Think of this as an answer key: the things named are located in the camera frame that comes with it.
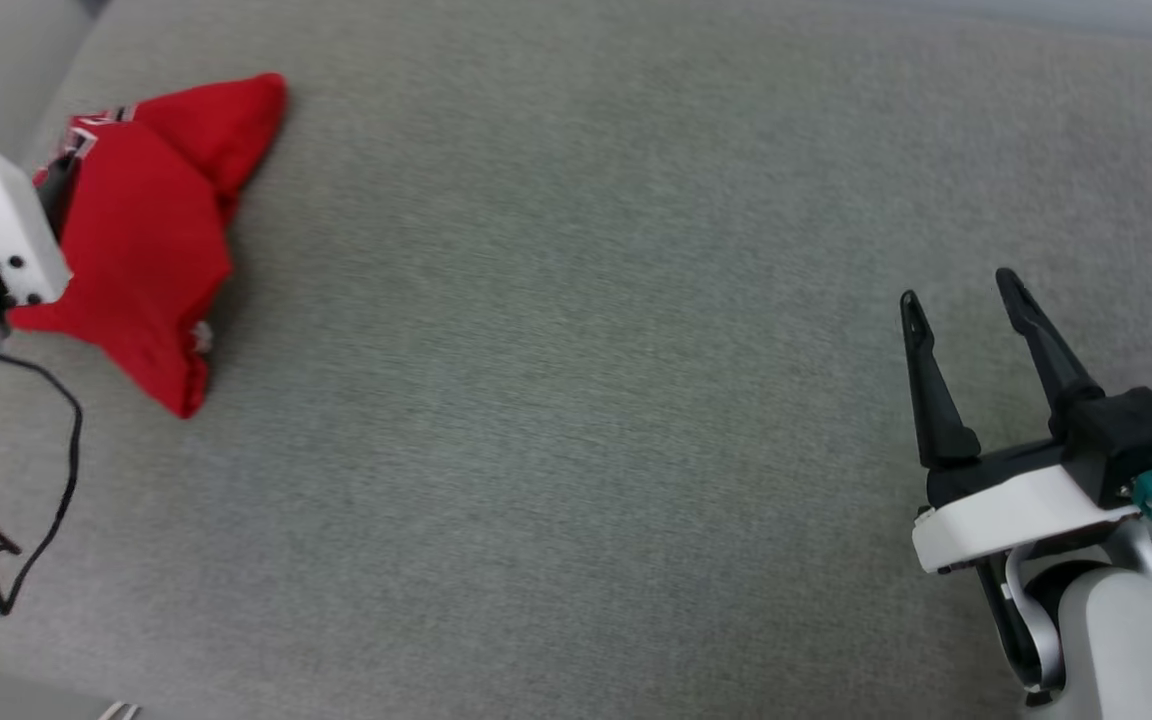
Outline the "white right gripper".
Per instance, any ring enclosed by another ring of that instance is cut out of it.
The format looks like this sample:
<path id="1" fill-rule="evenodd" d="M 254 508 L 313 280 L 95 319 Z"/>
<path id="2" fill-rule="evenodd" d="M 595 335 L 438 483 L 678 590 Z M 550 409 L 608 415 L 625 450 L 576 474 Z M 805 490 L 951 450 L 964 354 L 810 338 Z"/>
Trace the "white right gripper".
<path id="1" fill-rule="evenodd" d="M 1015 270 L 995 273 L 1011 328 L 1024 338 L 1049 406 L 1052 437 L 1069 433 L 1074 406 L 1105 396 Z M 934 333 L 916 291 L 900 300 L 916 447 L 927 469 L 927 506 L 911 541 L 923 571 L 977 564 L 1021 544 L 1092 533 L 1139 515 L 1132 503 L 1102 509 L 1061 464 L 1064 446 L 1047 439 L 980 454 L 934 357 Z"/>

